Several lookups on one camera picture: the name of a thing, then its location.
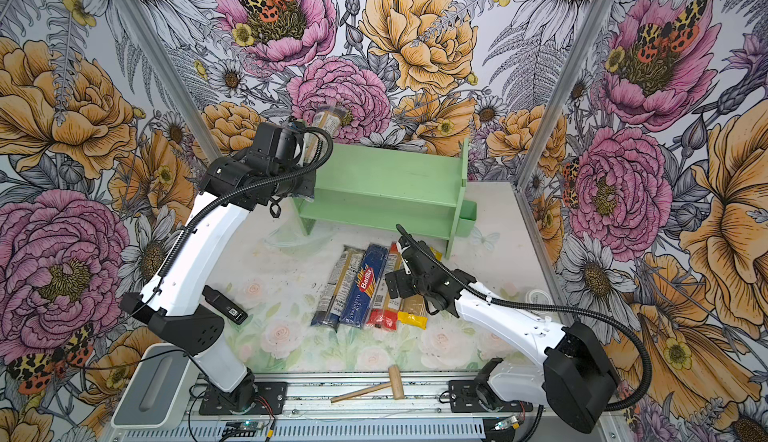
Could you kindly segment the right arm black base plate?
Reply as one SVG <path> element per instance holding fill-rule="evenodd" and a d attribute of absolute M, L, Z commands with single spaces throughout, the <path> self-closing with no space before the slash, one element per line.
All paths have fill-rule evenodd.
<path fill-rule="evenodd" d="M 452 413 L 534 412 L 532 403 L 502 401 L 487 387 L 479 387 L 475 380 L 449 380 L 447 390 L 441 394 L 441 400 L 450 406 Z"/>

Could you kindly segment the red-ended clear spaghetti bag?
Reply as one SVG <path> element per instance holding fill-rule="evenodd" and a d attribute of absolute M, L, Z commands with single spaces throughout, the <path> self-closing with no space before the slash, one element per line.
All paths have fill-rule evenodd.
<path fill-rule="evenodd" d="M 397 329 L 401 299 L 390 297 L 386 276 L 396 271 L 399 268 L 399 264 L 400 254 L 396 243 L 393 242 L 390 246 L 382 276 L 376 286 L 374 297 L 370 305 L 366 321 L 367 327 L 374 327 L 387 331 L 395 331 Z"/>

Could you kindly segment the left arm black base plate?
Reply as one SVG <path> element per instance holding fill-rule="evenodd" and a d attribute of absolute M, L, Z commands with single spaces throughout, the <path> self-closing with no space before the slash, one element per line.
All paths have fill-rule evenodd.
<path fill-rule="evenodd" d="M 209 385 L 199 406 L 203 416 L 280 415 L 287 399 L 286 382 L 257 381 L 226 393 Z"/>

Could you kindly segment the clear tape roll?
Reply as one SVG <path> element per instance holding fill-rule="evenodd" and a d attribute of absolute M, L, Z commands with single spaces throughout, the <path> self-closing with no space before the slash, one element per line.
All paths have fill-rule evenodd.
<path fill-rule="evenodd" d="M 543 289 L 531 289 L 526 292 L 525 301 L 529 304 L 552 305 L 553 299 L 550 293 Z"/>

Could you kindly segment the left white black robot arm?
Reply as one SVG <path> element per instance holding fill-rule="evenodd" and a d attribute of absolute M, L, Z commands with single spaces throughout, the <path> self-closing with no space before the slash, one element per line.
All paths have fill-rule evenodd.
<path fill-rule="evenodd" d="M 223 407 L 242 413 L 256 400 L 252 372 L 228 346 L 227 320 L 242 317 L 204 295 L 228 240 L 258 206 L 273 217 L 286 197 L 314 198 L 317 170 L 332 156 L 333 138 L 301 122 L 262 122 L 249 146 L 210 163 L 180 236 L 158 271 L 121 309 L 183 351 L 204 374 Z"/>

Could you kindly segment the yellow spaghetti bag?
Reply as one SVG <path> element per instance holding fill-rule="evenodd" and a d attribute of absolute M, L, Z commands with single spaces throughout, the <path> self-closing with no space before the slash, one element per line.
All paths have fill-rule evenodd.
<path fill-rule="evenodd" d="M 387 287 L 391 299 L 399 301 L 398 320 L 410 326 L 425 330 L 428 323 L 429 311 L 421 295 L 405 286 L 408 274 L 405 271 L 402 255 L 394 244 L 395 266 L 387 274 Z"/>

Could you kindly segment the green wooden two-tier shelf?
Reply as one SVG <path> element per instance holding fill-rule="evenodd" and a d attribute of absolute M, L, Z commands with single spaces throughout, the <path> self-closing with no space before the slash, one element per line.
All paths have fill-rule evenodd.
<path fill-rule="evenodd" d="M 339 144 L 316 172 L 314 200 L 295 198 L 303 232 L 318 221 L 396 230 L 447 242 L 470 236 L 477 203 L 466 198 L 469 141 L 460 156 L 447 157 Z"/>

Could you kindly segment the blue Barilla spaghetti bag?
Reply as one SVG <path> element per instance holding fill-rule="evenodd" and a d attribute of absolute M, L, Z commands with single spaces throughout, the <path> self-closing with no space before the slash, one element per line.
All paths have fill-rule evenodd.
<path fill-rule="evenodd" d="M 355 275 L 345 308 L 340 316 L 341 324 L 357 328 L 363 327 L 369 314 L 377 284 L 383 274 L 388 254 L 388 246 L 379 244 L 370 244 L 368 246 Z"/>

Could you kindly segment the clear spaghetti bag white label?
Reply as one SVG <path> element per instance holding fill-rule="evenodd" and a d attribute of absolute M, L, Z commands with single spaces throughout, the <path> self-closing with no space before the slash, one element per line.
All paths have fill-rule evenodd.
<path fill-rule="evenodd" d="M 310 322 L 311 326 L 327 326 L 333 330 L 338 329 L 353 279 L 358 272 L 364 254 L 363 249 L 344 246 L 320 294 L 317 308 Z"/>

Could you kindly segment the black handheld remote device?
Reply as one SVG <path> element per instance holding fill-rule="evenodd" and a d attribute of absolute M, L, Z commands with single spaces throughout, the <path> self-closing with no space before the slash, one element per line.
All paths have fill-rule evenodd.
<path fill-rule="evenodd" d="M 246 321 L 247 312 L 218 289 L 205 285 L 202 295 L 209 305 L 236 325 L 242 325 Z"/>

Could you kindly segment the small wooden mallet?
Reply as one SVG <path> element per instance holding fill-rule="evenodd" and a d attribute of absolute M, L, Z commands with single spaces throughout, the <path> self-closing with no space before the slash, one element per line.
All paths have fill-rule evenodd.
<path fill-rule="evenodd" d="M 380 392 L 382 390 L 390 389 L 392 398 L 394 400 L 403 400 L 405 398 L 404 384 L 402 380 L 402 374 L 400 368 L 397 365 L 392 365 L 388 368 L 388 380 L 384 383 L 372 385 L 366 388 L 362 388 L 353 392 L 349 392 L 343 395 L 332 397 L 330 402 L 332 404 L 340 403 L 343 401 L 359 398 L 365 395 Z"/>

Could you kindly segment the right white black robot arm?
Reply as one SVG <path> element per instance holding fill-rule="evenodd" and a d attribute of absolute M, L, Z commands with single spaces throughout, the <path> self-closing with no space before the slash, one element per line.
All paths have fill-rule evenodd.
<path fill-rule="evenodd" d="M 495 335 L 531 362 L 518 368 L 502 357 L 491 359 L 474 379 L 473 400 L 488 411 L 513 402 L 541 405 L 581 433 L 595 428 L 619 377 L 587 325 L 552 320 L 550 306 L 508 306 L 474 276 L 445 267 L 423 241 L 402 237 L 396 246 L 402 265 L 385 277 L 391 295 L 417 295 L 436 311 Z"/>

